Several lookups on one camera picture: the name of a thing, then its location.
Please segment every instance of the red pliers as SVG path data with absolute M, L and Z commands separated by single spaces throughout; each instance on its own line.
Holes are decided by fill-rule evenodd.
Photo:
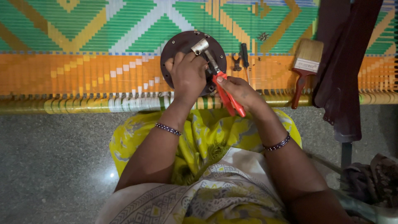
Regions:
M 222 103 L 225 105 L 226 109 L 228 110 L 228 112 L 231 116 L 236 115 L 235 110 L 234 110 L 234 108 L 235 108 L 241 117 L 245 117 L 246 111 L 245 111 L 245 109 L 243 109 L 242 105 L 240 103 L 238 103 L 232 97 L 232 95 L 230 93 L 228 93 L 227 91 L 225 91 L 217 82 L 217 77 L 220 76 L 220 77 L 226 79 L 227 75 L 219 69 L 219 66 L 217 65 L 216 61 L 211 56 L 211 54 L 208 50 L 205 51 L 205 54 L 217 73 L 216 75 L 213 75 L 213 82 L 216 84 L 217 91 L 220 94 Z

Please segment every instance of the white patterned fabric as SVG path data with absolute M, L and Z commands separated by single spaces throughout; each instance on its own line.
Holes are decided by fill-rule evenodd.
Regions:
M 231 147 L 191 186 L 147 183 L 114 193 L 98 224 L 287 223 L 262 154 Z

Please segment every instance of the hand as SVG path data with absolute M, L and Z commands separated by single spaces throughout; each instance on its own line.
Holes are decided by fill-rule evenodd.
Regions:
M 172 76 L 174 99 L 193 106 L 206 86 L 207 61 L 193 52 L 178 52 L 175 59 L 168 59 L 164 65 Z
M 228 76 L 227 79 L 218 77 L 217 82 L 225 91 L 229 92 L 246 111 L 254 112 L 267 104 L 258 92 L 256 92 L 244 79 L 232 76 Z

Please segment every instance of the yellow cloth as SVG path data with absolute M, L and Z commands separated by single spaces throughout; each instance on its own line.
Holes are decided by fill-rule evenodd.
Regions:
M 300 147 L 301 137 L 284 112 L 274 109 L 283 126 Z M 162 112 L 137 114 L 120 125 L 114 132 L 109 149 L 119 176 L 128 160 L 155 126 Z M 257 128 L 248 114 L 231 117 L 225 109 L 191 110 L 179 138 L 172 183 L 190 185 L 203 171 L 218 162 L 229 147 L 261 152 L 261 140 Z

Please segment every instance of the brush bristles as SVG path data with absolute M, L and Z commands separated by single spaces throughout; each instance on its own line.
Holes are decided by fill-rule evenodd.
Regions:
M 305 60 L 321 62 L 323 51 L 323 42 L 301 39 L 300 44 L 297 47 L 296 58 Z

